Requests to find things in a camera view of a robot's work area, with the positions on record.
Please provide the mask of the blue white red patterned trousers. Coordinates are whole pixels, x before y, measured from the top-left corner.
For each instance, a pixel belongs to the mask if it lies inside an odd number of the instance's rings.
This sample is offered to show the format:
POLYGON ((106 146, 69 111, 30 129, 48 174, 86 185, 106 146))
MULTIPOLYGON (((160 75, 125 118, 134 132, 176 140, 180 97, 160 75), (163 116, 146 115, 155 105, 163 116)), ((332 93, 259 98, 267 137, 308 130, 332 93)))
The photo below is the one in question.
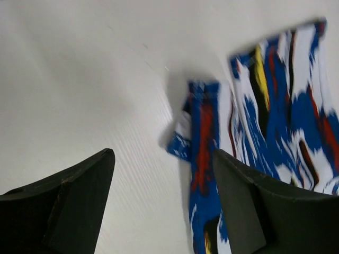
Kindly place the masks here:
POLYGON ((338 117, 326 78, 327 21, 262 39, 229 59, 233 83, 191 79, 167 152, 191 169, 195 253, 232 253, 213 153, 286 184, 338 197, 338 117))

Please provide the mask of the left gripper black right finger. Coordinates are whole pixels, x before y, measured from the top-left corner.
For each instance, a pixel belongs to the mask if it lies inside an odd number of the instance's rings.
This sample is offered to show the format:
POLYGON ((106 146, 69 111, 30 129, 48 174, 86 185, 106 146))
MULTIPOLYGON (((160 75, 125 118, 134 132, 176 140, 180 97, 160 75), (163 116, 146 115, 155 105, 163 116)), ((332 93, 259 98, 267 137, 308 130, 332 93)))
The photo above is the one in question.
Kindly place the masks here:
POLYGON ((213 170, 232 253, 338 253, 338 197, 281 182, 227 152, 213 170))

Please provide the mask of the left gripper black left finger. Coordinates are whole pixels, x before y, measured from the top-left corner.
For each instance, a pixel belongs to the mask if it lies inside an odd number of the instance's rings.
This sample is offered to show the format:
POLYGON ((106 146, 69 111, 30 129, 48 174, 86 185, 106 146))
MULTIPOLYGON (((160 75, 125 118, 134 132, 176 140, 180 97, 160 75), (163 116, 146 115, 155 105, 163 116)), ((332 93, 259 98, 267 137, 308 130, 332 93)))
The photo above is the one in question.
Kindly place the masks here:
POLYGON ((114 165, 106 148, 1 195, 1 253, 94 253, 114 165))

